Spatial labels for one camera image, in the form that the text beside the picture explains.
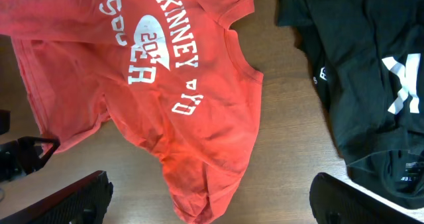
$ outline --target red cloth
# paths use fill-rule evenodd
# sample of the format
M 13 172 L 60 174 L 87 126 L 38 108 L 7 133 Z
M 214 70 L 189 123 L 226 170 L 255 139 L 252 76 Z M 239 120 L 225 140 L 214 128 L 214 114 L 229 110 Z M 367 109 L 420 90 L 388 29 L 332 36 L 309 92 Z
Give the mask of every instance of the red cloth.
M 0 0 L 43 135 L 65 151 L 108 119 L 163 164 L 188 223 L 224 214 L 260 118 L 235 20 L 253 0 Z

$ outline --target red shirt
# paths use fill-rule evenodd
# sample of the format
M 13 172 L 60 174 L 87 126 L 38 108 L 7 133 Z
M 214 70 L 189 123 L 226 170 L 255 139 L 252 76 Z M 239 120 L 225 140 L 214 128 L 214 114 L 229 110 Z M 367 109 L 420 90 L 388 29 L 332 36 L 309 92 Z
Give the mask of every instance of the red shirt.
M 209 223 L 258 133 L 262 74 L 229 30 L 253 10 L 253 0 L 0 0 L 0 33 L 59 152 L 112 118 L 161 161 L 176 213 Z

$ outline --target wood grain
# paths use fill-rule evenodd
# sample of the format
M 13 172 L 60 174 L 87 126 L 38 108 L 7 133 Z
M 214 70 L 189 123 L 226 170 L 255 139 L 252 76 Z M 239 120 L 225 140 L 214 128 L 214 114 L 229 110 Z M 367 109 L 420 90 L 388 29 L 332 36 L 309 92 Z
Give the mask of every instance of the wood grain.
M 248 62 L 265 75 L 260 132 L 240 188 L 215 223 L 315 223 L 308 198 L 318 172 L 364 189 L 346 176 L 309 79 L 307 59 L 294 46 L 293 29 L 275 26 L 276 0 L 255 0 L 255 5 L 255 14 L 233 28 Z M 6 37 L 0 38 L 0 109 L 12 111 L 11 132 L 0 143 L 39 135 Z M 112 122 L 53 156 L 41 171 L 1 186 L 6 197 L 0 202 L 0 218 L 96 170 L 106 170 L 115 186 L 105 224 L 182 223 L 172 210 L 159 161 L 128 143 Z M 424 221 L 423 210 L 390 205 Z

